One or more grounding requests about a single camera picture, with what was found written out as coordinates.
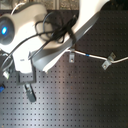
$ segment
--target wire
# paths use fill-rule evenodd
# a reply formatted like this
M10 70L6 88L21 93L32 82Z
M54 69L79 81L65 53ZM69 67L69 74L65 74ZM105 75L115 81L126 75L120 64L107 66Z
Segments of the wire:
M48 16L50 16L51 14L53 14L54 12L51 12L50 14L48 14L48 15L46 15L46 17L45 17L45 20L43 20L43 21L39 21L39 22L37 22L36 24L35 24L35 29L36 29L36 32L37 32L37 28L36 28L36 26L37 26L37 24L39 24L39 23L41 23L41 22L46 22L46 19L48 18ZM76 21L77 21L77 18L78 18L78 14L74 17L73 16L73 18L70 20L70 21L68 21L67 22L67 24L65 24L64 25L64 22L63 22L63 18L62 18L62 16L61 16L61 14L60 13L56 13L56 14L58 14L61 18L61 23L62 23L62 26L61 27L58 27L56 30L54 30L54 33L52 34L52 37L50 38L50 41L53 41L53 40L56 40L56 41L58 41L58 43L63 43L64 42L64 36L65 36L65 34L68 32L68 29L71 29L72 28L72 26L76 23ZM34 56L36 56L45 46L46 46L45 44L41 47L41 48L39 48L33 55L31 55L28 59L30 60L30 59L32 59Z
M122 62L122 61L125 61L125 60L128 60L128 57L125 57L123 59L120 59L120 60L116 60L116 61L111 61L113 64L115 63L119 63L119 62Z
M20 6L20 5L24 5L25 3L19 3L16 5L16 7L12 10L11 15L13 15L14 11Z
M95 56L95 55L89 55L89 54L86 54L86 53L83 53L83 52L79 52L79 51L74 51L75 53L79 54L79 55L83 55L83 56L87 56L87 57L91 57L91 58L95 58L95 59L100 59L100 60L108 60L107 58L105 57L100 57L100 56ZM120 60L116 60L116 61L111 61L111 63L113 64L116 64L116 63L120 63L122 61L125 61L125 60L128 60L128 57L125 57L123 59L120 59Z
M40 36L40 35L46 34L46 33L53 33L53 31L42 32L42 33L39 33L39 34L35 34L35 35L33 35L33 36L31 36L31 37L29 37L29 38L23 40L22 42L20 42L20 43L10 52L10 54L6 57L6 59L4 60L2 66L1 66L1 70L3 71L3 69L5 69L5 68L4 68L4 65L6 64L6 62L8 61L8 59L12 56L12 54L13 54L23 43L25 43L27 40L29 40L29 39L31 39L31 38L34 38L34 37L36 37L36 36Z
M84 56L91 57L91 58L95 58L95 59L107 60L107 58L105 58L105 57L100 57L100 56L95 56L95 55L89 55L89 54L82 53L82 52L79 52L79 51L74 51L74 52L77 53L77 54L84 55Z

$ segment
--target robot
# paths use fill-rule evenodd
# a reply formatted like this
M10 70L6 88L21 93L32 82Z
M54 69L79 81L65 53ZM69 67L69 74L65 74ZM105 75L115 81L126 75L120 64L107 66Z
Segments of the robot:
M40 3L25 4L13 15L4 14L0 18L0 48L8 56L1 70L6 72L4 65L12 56L17 72L32 73L33 67L48 72L95 24L101 8L108 1L80 0L79 16L74 16L57 32L50 22L44 23L49 14ZM26 88L30 101L34 102L35 96L29 82L22 85Z

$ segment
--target white cable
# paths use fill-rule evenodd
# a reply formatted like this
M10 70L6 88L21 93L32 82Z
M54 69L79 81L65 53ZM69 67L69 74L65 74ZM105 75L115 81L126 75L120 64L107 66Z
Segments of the white cable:
M16 5L16 7L12 10L11 15L13 15L14 11L20 6L20 5L24 5L25 3L19 3Z
M75 51L75 53L80 54L80 55L84 55L84 56L88 56L88 57L91 57L91 58L100 59L100 60L107 60L107 58L104 58L104 57L88 55L86 53L82 53L82 52L79 52L79 51Z
M116 61L111 61L111 63L115 64L115 63L119 63L119 62L122 62L122 61L125 61L125 60L128 60L128 57L125 57L123 59L116 60Z
M87 57L92 57L92 58L96 58L96 59L100 59L100 60L108 60L108 59L105 58L105 57L89 55L89 54L82 53L82 52L79 52L79 51L74 51L74 52L77 53L77 54L80 54L80 55L87 56ZM115 63L119 63L119 62L122 62L122 61L125 61L125 60L128 60L128 57L125 57L125 58L123 58L123 59L116 60L116 61L111 61L111 63L115 64Z

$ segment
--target black cable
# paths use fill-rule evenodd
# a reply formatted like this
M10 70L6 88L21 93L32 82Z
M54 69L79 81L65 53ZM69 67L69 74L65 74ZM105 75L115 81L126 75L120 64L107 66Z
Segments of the black cable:
M63 43L63 42L64 42L64 36L65 36L65 34L66 34L67 32L69 33L70 37L73 39L73 44L74 44L75 41L76 41L76 38L75 38L75 36L74 36L74 34L73 34L71 28L72 28L73 25L76 23L77 18L78 18L78 15L73 16L73 18L72 18L69 22L67 22L67 24L64 25L63 19L62 19L62 16L61 16L61 22L62 22L62 25L63 25L63 26L57 28L57 29L54 31L54 33L53 33L51 39L50 39L49 41L46 41L46 43L45 43L41 48L39 48L35 53L33 53L28 59L30 60L30 59L32 59L34 56L36 56L50 41L59 40L59 39L63 38L62 41L59 42L59 43Z
M23 40L22 42L20 42L20 43L11 51L11 53L7 56L7 58L4 60L2 66L1 66L1 70L4 71L4 69L5 69L5 68L4 68L5 63L8 61L8 59L12 56L12 54L13 54L23 43L25 43L27 40L29 40L29 39L31 39L31 38L34 38L34 37L36 37L36 36L40 36L40 35L46 34L46 33L53 33L53 31L38 33L38 34L35 34L35 35L33 35L33 36L31 36L31 37L29 37L29 38Z

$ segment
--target black plastic part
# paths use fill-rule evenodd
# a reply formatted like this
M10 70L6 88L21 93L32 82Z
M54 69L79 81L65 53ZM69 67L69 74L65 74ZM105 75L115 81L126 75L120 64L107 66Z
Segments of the black plastic part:
M2 29L6 27L7 31L2 34ZM14 24L11 19L7 17L0 18L0 43L3 45L8 45L12 42L15 35Z
M25 89L26 89L26 94L27 94L29 101L36 102L36 96L35 96L35 93L33 91L31 84L29 84L29 87L28 86L26 87L25 85Z
M29 84L36 83L36 71L35 71L34 67L32 67L32 74L33 74L33 80L21 82L20 81L20 72L16 71L16 83L17 83L17 85L24 85L26 83L29 83Z

